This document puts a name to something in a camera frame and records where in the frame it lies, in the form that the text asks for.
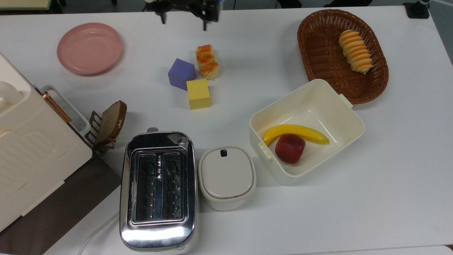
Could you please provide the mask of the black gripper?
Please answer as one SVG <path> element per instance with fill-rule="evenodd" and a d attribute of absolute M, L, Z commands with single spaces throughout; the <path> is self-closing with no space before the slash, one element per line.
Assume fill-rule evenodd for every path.
<path fill-rule="evenodd" d="M 194 15 L 203 21 L 203 31 L 207 31 L 209 23 L 219 21 L 220 3 L 218 0 L 145 0 L 145 10 L 159 14 L 162 24 L 166 24 L 166 13 L 170 10 L 187 11 L 192 5 Z"/>

